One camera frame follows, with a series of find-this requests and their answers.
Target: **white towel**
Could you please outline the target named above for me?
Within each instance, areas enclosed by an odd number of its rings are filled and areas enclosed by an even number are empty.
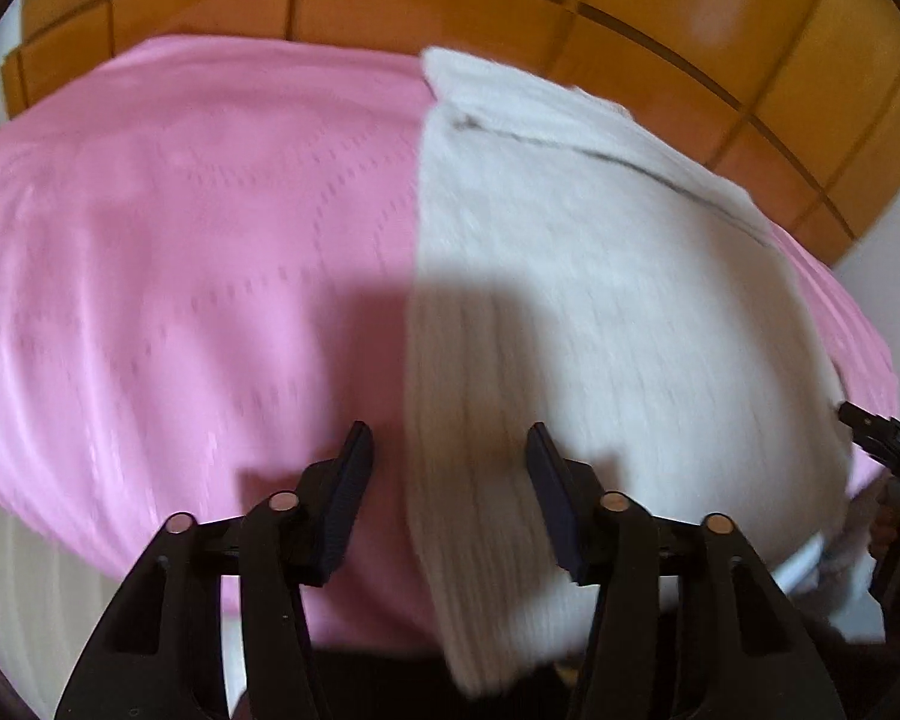
[[[850,441],[742,189],[579,90],[447,50],[424,67],[410,529],[479,694],[581,651],[593,613],[525,471],[536,420],[653,514],[729,514],[771,565],[839,522]]]

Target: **white cloth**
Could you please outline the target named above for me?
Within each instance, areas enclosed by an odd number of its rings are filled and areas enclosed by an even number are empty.
[[[523,463],[564,456],[653,514],[733,517],[771,565],[840,521],[840,385],[763,215],[619,106],[424,55],[408,495],[458,683],[583,649]]]

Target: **pink cloth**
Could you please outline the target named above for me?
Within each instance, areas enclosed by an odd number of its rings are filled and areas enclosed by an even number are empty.
[[[887,343],[826,265],[775,224],[773,234],[797,271],[800,291],[823,337],[827,354],[837,367],[847,400],[871,413],[898,416],[898,380]],[[855,445],[847,497],[852,498],[869,485],[881,467]]]
[[[413,57],[166,37],[1,129],[0,506],[120,577],[172,512],[245,512],[360,415],[377,466],[312,635],[437,648],[402,484],[432,102]],[[895,413],[879,336],[778,240],[851,398]]]

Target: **metal pin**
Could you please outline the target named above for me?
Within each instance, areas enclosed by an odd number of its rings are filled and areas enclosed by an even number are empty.
[[[706,519],[706,527],[713,533],[718,533],[720,536],[726,536],[728,533],[733,533],[735,526],[733,520],[729,517],[724,517],[723,514],[711,514],[710,517]]]
[[[626,512],[629,509],[629,498],[621,493],[607,493],[600,499],[600,505],[609,512]]]
[[[274,512],[288,512],[298,507],[299,503],[300,499],[296,497],[296,493],[274,493],[269,500],[269,507]]]
[[[189,514],[180,512],[180,514],[174,514],[173,517],[167,520],[167,531],[169,533],[183,533],[184,531],[189,531],[193,524],[194,519]]]

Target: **folded fabric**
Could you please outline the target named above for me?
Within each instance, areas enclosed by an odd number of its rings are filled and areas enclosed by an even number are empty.
[[[770,563],[839,523],[850,442],[743,190],[581,92],[446,50],[424,71],[410,531],[477,693],[583,649],[593,613],[554,566],[530,424],[660,517],[726,512]]]

